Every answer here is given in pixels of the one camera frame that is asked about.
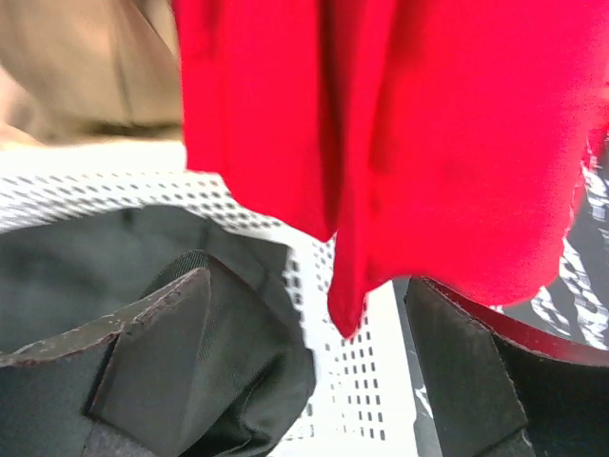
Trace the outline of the black skirt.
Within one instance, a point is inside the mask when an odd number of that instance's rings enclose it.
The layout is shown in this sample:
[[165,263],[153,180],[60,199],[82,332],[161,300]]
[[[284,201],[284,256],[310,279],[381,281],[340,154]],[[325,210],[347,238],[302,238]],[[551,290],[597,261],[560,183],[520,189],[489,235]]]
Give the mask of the black skirt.
[[196,268],[209,302],[177,456],[266,456],[316,387],[285,245],[184,209],[120,209],[1,237],[1,357],[136,303]]

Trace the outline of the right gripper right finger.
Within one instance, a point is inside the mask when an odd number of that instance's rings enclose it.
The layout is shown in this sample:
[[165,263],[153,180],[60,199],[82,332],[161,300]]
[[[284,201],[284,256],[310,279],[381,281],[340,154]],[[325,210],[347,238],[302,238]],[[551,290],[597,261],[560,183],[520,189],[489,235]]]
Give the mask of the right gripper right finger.
[[607,455],[607,351],[425,279],[404,306],[443,455]]

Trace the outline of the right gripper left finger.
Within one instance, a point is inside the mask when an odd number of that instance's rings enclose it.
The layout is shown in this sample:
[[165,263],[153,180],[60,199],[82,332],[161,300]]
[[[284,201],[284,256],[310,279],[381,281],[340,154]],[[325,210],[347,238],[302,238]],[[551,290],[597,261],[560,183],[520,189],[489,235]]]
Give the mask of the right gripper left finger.
[[1,357],[4,456],[177,456],[209,302],[196,268]]

